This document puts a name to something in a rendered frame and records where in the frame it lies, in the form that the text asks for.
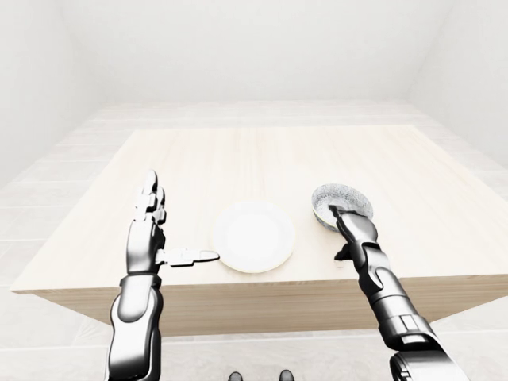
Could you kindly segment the grey patterned bowl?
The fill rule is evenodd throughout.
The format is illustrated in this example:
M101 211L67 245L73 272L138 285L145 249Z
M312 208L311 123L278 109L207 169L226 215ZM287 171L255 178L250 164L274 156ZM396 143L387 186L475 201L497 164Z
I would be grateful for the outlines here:
M336 233L339 232L337 219L333 216L329 205L357 212L369 219L372 219L374 215L372 205L364 194L353 187L339 183L328 183L316 188L311 195L311 203L318 222Z

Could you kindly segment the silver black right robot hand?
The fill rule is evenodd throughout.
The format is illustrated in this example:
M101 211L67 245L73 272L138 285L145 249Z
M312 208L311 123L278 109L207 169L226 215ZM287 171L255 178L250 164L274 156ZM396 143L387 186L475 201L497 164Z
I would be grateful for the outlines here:
M335 260L351 260L358 274L374 273L378 268L391 269L388 257L377 241L377 228L368 217L337 205L330 205L329 209L337 219L339 233L346 240L334 256Z

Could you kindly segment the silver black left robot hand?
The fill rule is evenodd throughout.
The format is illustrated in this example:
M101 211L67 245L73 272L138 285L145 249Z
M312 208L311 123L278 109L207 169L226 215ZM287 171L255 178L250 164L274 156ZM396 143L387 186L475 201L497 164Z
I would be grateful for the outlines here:
M160 266L192 267L196 263L220 259L215 251L173 248L165 250L166 237L162 229L167 212L165 192L158 184L158 176L150 170L135 203L134 219L129 227L126 245L127 272L157 273Z

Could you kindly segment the white round plate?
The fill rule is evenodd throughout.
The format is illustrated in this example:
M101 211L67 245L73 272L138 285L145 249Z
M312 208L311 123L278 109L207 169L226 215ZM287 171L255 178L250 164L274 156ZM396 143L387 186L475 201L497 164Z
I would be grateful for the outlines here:
M267 201L234 202L214 222L211 243L220 261L235 271L257 274L284 264L294 251L290 216Z

